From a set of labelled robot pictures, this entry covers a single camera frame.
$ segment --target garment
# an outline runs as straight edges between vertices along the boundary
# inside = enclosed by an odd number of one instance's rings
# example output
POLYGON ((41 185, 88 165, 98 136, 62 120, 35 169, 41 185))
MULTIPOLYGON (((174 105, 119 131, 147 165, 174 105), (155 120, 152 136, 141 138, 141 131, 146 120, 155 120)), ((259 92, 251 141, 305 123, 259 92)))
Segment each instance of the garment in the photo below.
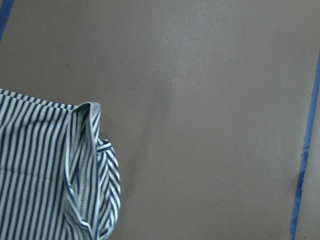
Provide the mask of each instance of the garment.
POLYGON ((119 166, 98 137, 101 106, 0 89, 0 240, 105 240, 120 209, 119 166))

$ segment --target striped shirt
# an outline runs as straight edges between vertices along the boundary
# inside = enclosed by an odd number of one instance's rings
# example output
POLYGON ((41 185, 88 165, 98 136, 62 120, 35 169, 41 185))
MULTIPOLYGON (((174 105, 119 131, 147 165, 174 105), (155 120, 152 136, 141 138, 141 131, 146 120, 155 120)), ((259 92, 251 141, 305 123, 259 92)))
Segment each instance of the striped shirt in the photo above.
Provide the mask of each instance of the striped shirt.
POLYGON ((105 240, 120 209, 101 106, 0 89, 0 240, 105 240))

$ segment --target blue tape strip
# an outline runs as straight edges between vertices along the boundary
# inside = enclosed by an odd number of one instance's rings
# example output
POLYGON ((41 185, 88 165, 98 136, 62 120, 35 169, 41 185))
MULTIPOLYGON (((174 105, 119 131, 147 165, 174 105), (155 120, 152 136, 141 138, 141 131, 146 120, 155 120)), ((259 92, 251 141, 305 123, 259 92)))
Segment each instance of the blue tape strip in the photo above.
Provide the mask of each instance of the blue tape strip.
POLYGON ((9 18, 9 14, 11 11, 11 8, 14 4, 14 0, 3 0, 1 8, 0 8, 0 41, 2 38, 2 34, 5 31, 6 23, 9 18))
POLYGON ((296 186, 295 199, 293 204, 293 211, 292 211, 292 218, 291 218, 291 225, 290 225, 291 240, 295 240, 295 237, 296 237, 299 209, 300 209, 300 203, 301 203, 301 197, 302 197, 302 188, 304 184, 305 172, 306 172, 307 163, 308 163, 309 148, 311 143, 312 129, 314 126, 316 106, 317 106, 318 93, 319 93, 319 85, 320 85, 320 51, 318 53, 318 62, 317 62, 316 71, 315 71, 311 103, 310 103, 308 120, 306 124, 305 135, 304 135, 299 178, 296 186))

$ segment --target painter's tape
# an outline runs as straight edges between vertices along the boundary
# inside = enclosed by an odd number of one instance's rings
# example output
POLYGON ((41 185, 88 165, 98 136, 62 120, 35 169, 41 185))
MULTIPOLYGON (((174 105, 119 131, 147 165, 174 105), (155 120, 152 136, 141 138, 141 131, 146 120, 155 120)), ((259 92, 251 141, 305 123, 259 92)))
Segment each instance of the painter's tape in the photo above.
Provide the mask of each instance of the painter's tape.
POLYGON ((2 38, 2 34, 5 31, 6 24, 13 5, 14 0, 3 0, 2 5, 0 7, 0 41, 2 38))
POLYGON ((304 178, 305 178, 305 173, 307 169, 312 129, 315 121, 319 85, 320 85, 320 51, 318 53, 318 62, 317 62, 316 71, 315 71, 315 78, 314 78, 312 95, 311 95, 311 103, 309 108, 305 134, 304 134, 304 143, 303 143, 303 149, 302 149, 299 178, 296 186, 295 199, 294 199, 293 210, 292 210, 292 218, 291 218, 291 225, 290 225, 291 240, 295 240, 295 237, 296 237, 299 209, 300 209, 301 197, 302 197, 302 189, 303 189, 304 178))

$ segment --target clothing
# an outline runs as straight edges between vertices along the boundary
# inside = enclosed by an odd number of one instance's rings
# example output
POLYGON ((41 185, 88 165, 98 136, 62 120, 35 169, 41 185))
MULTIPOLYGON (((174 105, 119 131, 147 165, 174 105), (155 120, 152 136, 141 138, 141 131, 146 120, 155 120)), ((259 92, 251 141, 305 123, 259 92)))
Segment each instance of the clothing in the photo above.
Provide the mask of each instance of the clothing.
POLYGON ((0 89, 0 239, 105 240, 120 209, 119 166, 98 137, 101 106, 0 89))

